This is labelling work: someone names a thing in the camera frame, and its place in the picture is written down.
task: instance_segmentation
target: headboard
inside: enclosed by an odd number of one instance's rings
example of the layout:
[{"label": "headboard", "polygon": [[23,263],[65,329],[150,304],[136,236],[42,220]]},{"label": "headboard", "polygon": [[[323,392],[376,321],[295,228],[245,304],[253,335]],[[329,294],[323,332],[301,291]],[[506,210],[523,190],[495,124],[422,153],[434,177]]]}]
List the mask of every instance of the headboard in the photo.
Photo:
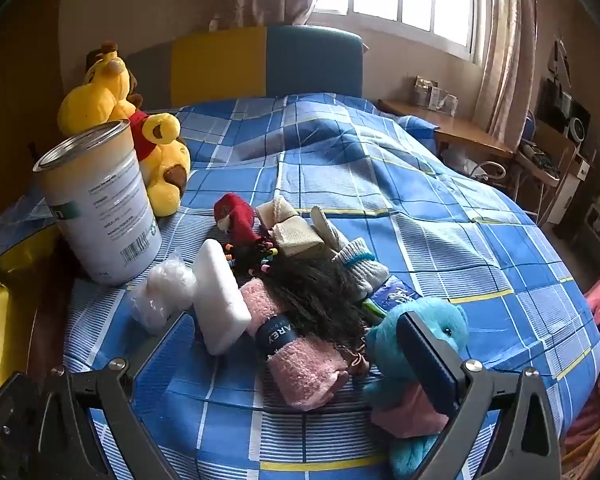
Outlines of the headboard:
[{"label": "headboard", "polygon": [[362,95],[362,39],[336,28],[272,25],[200,32],[126,57],[145,110],[308,92]]}]

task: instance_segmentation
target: blue plush toy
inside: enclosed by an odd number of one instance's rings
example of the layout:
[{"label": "blue plush toy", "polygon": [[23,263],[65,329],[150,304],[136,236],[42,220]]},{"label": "blue plush toy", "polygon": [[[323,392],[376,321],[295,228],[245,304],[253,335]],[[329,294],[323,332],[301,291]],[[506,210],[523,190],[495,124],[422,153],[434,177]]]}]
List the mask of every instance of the blue plush toy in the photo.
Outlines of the blue plush toy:
[{"label": "blue plush toy", "polygon": [[[415,375],[396,339],[398,318],[407,311],[416,312],[433,335],[448,342],[456,352],[467,343],[466,314],[459,305],[437,298],[420,298],[393,307],[380,325],[366,333],[366,355],[383,374],[364,388],[365,400],[374,410],[396,408],[403,402],[408,388],[417,389]],[[405,480],[416,470],[437,437],[436,433],[392,438],[389,460],[396,480]]]}]

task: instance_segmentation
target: barcode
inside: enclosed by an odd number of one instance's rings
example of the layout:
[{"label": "barcode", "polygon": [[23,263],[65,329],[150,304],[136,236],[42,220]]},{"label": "barcode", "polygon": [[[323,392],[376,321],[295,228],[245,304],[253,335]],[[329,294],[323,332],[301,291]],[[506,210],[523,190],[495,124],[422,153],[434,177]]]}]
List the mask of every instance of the barcode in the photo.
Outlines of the barcode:
[{"label": "barcode", "polygon": [[120,251],[120,254],[122,254],[126,264],[135,260],[149,246],[149,241],[146,239],[146,235],[147,233],[142,233],[138,238],[136,238],[135,242],[129,244]]}]

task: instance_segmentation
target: metal can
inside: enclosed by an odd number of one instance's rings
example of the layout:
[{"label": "metal can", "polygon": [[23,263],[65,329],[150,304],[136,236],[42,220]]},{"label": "metal can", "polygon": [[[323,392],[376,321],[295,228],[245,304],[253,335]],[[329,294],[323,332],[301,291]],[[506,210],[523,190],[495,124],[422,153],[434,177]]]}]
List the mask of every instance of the metal can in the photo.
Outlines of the metal can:
[{"label": "metal can", "polygon": [[119,285],[149,266],[162,238],[128,120],[64,140],[33,171],[62,234],[93,281]]}]

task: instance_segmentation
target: blue plaid bedsheet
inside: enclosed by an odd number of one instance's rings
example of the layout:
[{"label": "blue plaid bedsheet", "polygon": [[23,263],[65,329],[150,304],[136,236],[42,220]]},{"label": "blue plaid bedsheet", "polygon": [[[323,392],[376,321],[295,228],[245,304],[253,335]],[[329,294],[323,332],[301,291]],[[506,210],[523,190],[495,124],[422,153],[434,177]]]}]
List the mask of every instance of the blue plaid bedsheet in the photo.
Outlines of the blue plaid bedsheet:
[{"label": "blue plaid bedsheet", "polygon": [[[347,238],[364,237],[418,293],[462,304],[470,326],[465,358],[540,370],[556,428],[567,430],[600,370],[600,334],[587,303],[516,204],[429,151],[431,124],[334,94],[172,112],[192,175],[179,211],[159,223],[156,262],[176,248],[192,262],[207,237],[224,241],[212,207],[228,191],[254,206],[279,194],[305,216],[321,205]],[[0,253],[49,222],[39,197],[22,198],[0,218]],[[128,287],[76,281],[65,342],[71,370],[101,368],[146,338],[128,296]],[[183,479],[389,479],[386,441],[368,421],[362,385],[349,382],[327,406],[298,413],[284,405],[248,336],[215,358],[196,335],[160,406],[143,420]],[[489,413],[459,478],[472,477],[495,420]],[[94,421],[118,477],[130,478],[100,412]]]}]

